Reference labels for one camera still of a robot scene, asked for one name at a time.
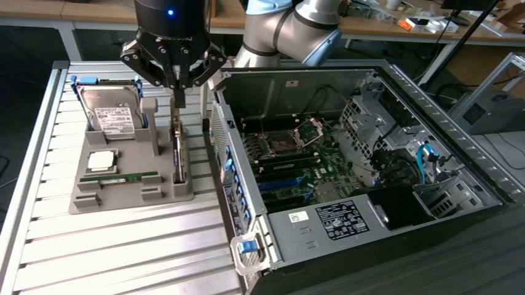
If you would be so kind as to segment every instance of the hard drive label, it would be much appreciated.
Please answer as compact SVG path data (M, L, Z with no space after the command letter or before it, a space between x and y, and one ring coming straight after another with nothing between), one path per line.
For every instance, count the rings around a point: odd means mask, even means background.
M135 133L130 108L95 108L95 112L104 134Z

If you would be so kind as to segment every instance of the green circuit board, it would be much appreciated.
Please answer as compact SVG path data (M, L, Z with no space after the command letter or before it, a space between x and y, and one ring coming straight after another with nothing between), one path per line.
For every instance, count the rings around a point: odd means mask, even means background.
M305 124L299 128L299 133L305 143L319 135L318 128L311 124ZM301 184L297 186L260 191L270 213L346 198L362 187L358 177L351 172L351 165L341 153L337 139L325 127L322 133L323 135L306 147L298 144L294 130L243 134L258 184L301 178ZM299 169L289 168L277 173L264 173L255 164L267 159L278 162L282 159L283 163L289 163L294 156L314 153L317 161L309 159L307 167Z

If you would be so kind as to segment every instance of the hard drive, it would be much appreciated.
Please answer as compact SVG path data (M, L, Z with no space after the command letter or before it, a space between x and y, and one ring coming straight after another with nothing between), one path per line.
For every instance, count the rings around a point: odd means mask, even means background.
M146 128L140 112L139 80L81 78L73 90L84 108L91 131L103 131L108 140L135 138L135 129Z

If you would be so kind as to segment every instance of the metal slotted surface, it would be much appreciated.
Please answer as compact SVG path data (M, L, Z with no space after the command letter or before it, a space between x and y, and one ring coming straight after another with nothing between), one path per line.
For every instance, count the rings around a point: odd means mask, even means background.
M68 81L73 74L135 77L122 63L104 62L71 64ZM194 91L180 113L188 129L195 199L69 215L85 116L65 85L52 136L43 143L48 144L44 167L33 175L41 183L16 278L4 282L12 291L3 288L1 294L240 294L199 125L199 89ZM156 122L167 125L168 94L148 83L143 92L158 98Z

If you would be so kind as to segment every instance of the power supply label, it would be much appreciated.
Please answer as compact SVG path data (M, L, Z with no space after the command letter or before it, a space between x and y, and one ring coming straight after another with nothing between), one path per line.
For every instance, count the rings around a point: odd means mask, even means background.
M351 200L318 207L315 210L326 233L333 240L351 237L370 230Z

